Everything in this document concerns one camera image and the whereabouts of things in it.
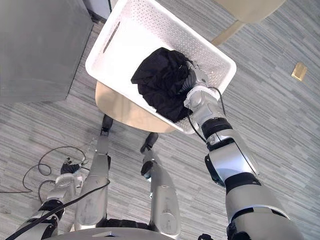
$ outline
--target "chair leg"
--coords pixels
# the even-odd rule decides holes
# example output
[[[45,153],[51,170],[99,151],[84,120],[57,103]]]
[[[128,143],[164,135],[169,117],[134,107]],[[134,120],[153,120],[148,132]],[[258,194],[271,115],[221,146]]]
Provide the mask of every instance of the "chair leg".
[[[220,44],[227,41],[230,37],[232,37],[235,33],[237,33],[242,27],[246,25],[244,22],[239,20],[235,21],[231,26],[225,29],[219,36],[215,37],[211,43],[214,46],[219,46]]]

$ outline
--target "white wall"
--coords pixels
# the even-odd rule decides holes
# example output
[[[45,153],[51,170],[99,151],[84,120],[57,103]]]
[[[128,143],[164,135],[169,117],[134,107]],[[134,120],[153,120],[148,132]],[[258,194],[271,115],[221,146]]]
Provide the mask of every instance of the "white wall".
[[[95,14],[107,19],[110,15],[108,0],[83,0],[85,6]]]

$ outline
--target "power cord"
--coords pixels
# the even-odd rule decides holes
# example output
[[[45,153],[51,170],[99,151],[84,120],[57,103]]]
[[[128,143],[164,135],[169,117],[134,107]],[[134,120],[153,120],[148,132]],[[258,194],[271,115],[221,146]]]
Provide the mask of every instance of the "power cord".
[[[216,91],[219,93],[220,99],[221,99],[221,105],[222,105],[223,114],[224,114],[225,116],[227,116],[227,115],[226,115],[226,110],[225,110],[224,100],[223,100],[223,98],[222,98],[222,94],[221,94],[220,90],[219,90],[217,87],[215,87],[215,86],[209,86],[208,88],[209,88],[209,89],[214,89],[214,90],[216,90]],[[206,143],[207,141],[200,135],[200,133],[196,130],[195,126],[192,124],[191,119],[190,119],[190,111],[191,111],[191,110],[189,109],[188,115],[187,115],[187,118],[188,118],[188,120],[189,120],[189,123],[190,123],[192,129],[194,130],[194,132],[199,136],[199,138],[201,138],[201,140]]]
[[[188,120],[189,120],[189,123],[190,123],[193,131],[199,136],[199,138],[202,139],[202,141],[204,141],[204,142],[206,143],[207,141],[200,135],[200,133],[196,130],[195,126],[194,126],[194,125],[192,124],[192,122],[191,122],[191,119],[190,119],[190,109],[189,109],[189,111],[188,111],[188,116],[187,116],[187,118],[188,118]]]
[[[28,224],[27,226],[24,226],[22,228],[20,228],[18,231],[16,231],[14,234],[12,234],[11,236],[7,237],[5,240],[14,240],[16,239],[17,237],[19,237],[21,234],[23,234],[24,232],[28,231],[29,229],[33,228],[34,226],[36,226],[37,224],[43,222],[44,220],[46,220],[48,217],[50,217],[51,215],[61,211],[62,209],[72,205],[72,204],[75,204],[76,202],[79,202],[81,199],[85,198],[86,196],[88,196],[89,194],[92,194],[93,192],[97,191],[97,190],[100,190],[106,186],[108,186],[110,184],[110,181],[108,180],[108,182],[103,185],[103,186],[100,186],[100,187],[97,187],[91,191],[88,191],[86,194],[72,200],[72,201],[69,201],[61,206],[58,206],[56,207],[55,209],[51,210],[50,212],[48,212],[47,214],[43,215],[42,217],[38,218],[37,220],[34,220],[33,222],[31,222],[30,224]]]
[[[225,116],[227,116],[226,110],[225,110],[224,100],[223,100],[223,98],[222,98],[222,94],[221,94],[220,90],[219,90],[217,87],[215,87],[215,86],[208,86],[208,89],[214,89],[214,90],[216,90],[216,91],[218,92],[218,94],[220,95],[220,99],[221,99],[221,105],[222,105],[223,114],[224,114]]]
[[[49,153],[51,153],[51,152],[53,152],[53,151],[56,151],[56,150],[58,150],[58,149],[67,149],[67,148],[69,148],[69,149],[76,149],[76,150],[80,151],[80,152],[82,153],[82,155],[83,155],[82,163],[86,162],[87,157],[86,157],[85,153],[84,153],[80,148],[78,148],[78,147],[75,147],[75,146],[59,146],[59,147],[53,148],[53,149],[51,149],[50,151],[47,151],[44,155],[42,155],[42,157],[40,158],[38,164],[30,167],[30,168],[26,171],[26,173],[24,174],[23,179],[22,179],[22,185],[23,185],[23,187],[24,187],[27,191],[0,191],[0,194],[26,194],[26,193],[32,193],[33,190],[31,190],[30,188],[28,188],[28,187],[26,186],[26,184],[25,184],[25,179],[26,179],[27,174],[28,174],[33,168],[38,168],[39,173],[42,174],[43,176],[49,176],[49,175],[51,175],[51,173],[52,173],[51,167],[50,167],[49,165],[47,165],[47,164],[41,163],[41,161],[42,161],[42,160],[44,159],[44,157],[47,156]],[[45,167],[47,167],[47,168],[49,169],[49,173],[46,173],[46,172],[44,172],[43,170],[41,170],[40,166],[45,166]],[[46,184],[46,183],[55,183],[55,181],[54,181],[54,180],[45,180],[45,181],[43,181],[43,182],[40,183],[40,185],[39,185],[39,187],[38,187],[38,190],[37,190],[37,195],[38,195],[38,198],[39,198],[39,200],[41,201],[41,203],[43,203],[43,201],[42,201],[42,199],[41,199],[41,197],[40,197],[40,190],[41,190],[42,185],[43,185],[43,184]]]

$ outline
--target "perforated basket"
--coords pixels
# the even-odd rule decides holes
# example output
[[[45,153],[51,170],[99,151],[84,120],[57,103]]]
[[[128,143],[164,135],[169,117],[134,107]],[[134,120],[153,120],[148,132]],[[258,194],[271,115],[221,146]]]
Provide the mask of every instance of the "perforated basket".
[[[87,60],[87,72],[151,114],[187,134],[187,119],[173,123],[149,106],[131,78],[141,62],[164,47],[196,61],[211,86],[224,92],[236,73],[236,64],[154,0],[119,0],[103,26]]]

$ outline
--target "gray cabinet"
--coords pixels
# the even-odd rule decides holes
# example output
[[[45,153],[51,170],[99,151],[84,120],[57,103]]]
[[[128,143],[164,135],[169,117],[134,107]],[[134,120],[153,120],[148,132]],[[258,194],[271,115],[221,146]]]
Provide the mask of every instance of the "gray cabinet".
[[[0,104],[65,99],[92,26],[83,0],[1,0]]]

